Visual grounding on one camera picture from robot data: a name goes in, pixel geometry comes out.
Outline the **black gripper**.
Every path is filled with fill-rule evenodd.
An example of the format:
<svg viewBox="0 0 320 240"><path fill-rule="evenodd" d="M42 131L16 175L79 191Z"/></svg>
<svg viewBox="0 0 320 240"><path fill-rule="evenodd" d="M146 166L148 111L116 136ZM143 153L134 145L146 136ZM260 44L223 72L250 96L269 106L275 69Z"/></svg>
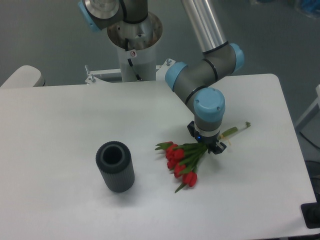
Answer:
<svg viewBox="0 0 320 240"><path fill-rule="evenodd" d="M213 131L204 131L200 129L195 129L195 122L191 121L187 125L187 129L190 135L195 138L198 143L206 144L208 153L221 154L227 146L218 140L220 134L220 129Z"/></svg>

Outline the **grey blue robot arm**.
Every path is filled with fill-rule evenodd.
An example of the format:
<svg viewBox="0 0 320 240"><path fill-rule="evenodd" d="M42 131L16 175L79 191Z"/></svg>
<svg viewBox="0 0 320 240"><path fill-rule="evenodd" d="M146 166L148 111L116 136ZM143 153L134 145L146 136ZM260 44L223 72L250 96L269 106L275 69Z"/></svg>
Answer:
<svg viewBox="0 0 320 240"><path fill-rule="evenodd" d="M203 59L194 66L166 62L165 82L193 113L190 135L210 153L226 145L218 139L225 113L225 97L212 85L236 72L245 61L237 44L229 43L209 0L184 0L182 6L198 39ZM117 49L123 82L156 79L155 47L163 33L160 19L146 0L81 0L78 7L89 28L106 30Z"/></svg>

